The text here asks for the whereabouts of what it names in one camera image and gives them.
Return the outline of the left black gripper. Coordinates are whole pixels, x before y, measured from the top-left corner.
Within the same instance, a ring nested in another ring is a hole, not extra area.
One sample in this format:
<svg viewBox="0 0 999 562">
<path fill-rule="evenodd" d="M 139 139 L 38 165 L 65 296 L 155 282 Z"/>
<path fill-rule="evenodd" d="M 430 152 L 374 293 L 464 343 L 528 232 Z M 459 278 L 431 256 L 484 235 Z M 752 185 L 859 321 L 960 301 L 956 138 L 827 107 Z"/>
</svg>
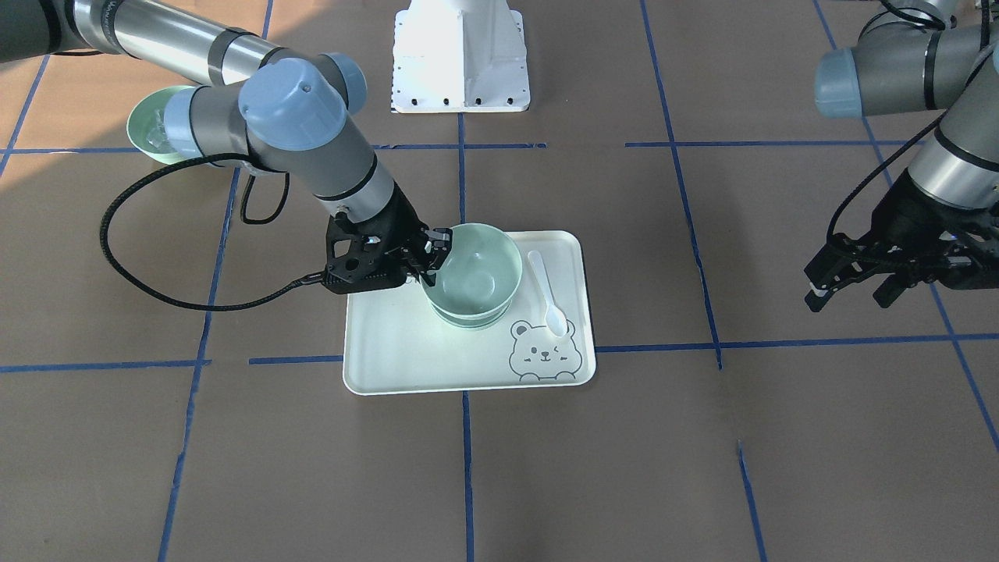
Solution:
<svg viewBox="0 0 999 562">
<path fill-rule="evenodd" d="M 804 302 L 820 312 L 834 295 L 869 277 L 888 277 L 873 292 L 889 308 L 917 283 L 952 290 L 997 288 L 997 195 L 983 208 L 960 209 L 929 196 L 903 172 L 858 240 L 834 237 L 804 267 L 810 291 Z"/>
</svg>

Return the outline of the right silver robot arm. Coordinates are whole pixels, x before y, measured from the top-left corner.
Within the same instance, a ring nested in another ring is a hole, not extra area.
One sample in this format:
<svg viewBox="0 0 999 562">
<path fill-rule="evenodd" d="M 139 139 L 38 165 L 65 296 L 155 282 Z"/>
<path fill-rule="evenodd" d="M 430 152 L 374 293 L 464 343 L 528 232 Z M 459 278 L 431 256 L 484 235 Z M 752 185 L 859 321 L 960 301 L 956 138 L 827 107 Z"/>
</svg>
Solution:
<svg viewBox="0 0 999 562">
<path fill-rule="evenodd" d="M 329 290 L 435 284 L 452 232 L 418 218 L 354 125 L 367 86 L 352 59 L 303 55 L 157 1 L 2 3 L 3 62 L 87 48 L 193 82 L 162 108 L 168 154 L 289 174 L 309 190 L 329 213 Z"/>
</svg>

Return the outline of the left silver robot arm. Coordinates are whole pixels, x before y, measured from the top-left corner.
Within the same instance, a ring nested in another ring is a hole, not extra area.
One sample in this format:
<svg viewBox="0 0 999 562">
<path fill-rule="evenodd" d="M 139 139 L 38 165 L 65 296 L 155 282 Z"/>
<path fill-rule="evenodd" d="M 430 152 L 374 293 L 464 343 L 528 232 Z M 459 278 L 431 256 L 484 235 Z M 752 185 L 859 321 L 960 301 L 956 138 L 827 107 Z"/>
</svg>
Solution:
<svg viewBox="0 0 999 562">
<path fill-rule="evenodd" d="M 997 287 L 997 23 L 957 28 L 953 1 L 885 1 L 851 48 L 822 57 L 815 106 L 828 118 L 938 111 L 904 150 L 916 149 L 857 239 L 837 231 L 804 268 L 807 306 L 872 276 L 887 308 L 920 283 Z"/>
</svg>

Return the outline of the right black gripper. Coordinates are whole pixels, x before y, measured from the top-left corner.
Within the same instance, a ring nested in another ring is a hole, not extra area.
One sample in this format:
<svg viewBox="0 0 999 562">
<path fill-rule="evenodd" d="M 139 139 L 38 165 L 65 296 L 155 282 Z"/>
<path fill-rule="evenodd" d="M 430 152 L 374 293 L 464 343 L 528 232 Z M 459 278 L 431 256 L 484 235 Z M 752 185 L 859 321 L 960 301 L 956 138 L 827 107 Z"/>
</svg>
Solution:
<svg viewBox="0 0 999 562">
<path fill-rule="evenodd" d="M 452 229 L 429 229 L 399 187 L 365 221 L 350 219 L 347 206 L 336 202 L 328 223 L 328 284 L 403 285 L 414 277 L 435 287 L 452 246 Z"/>
</svg>

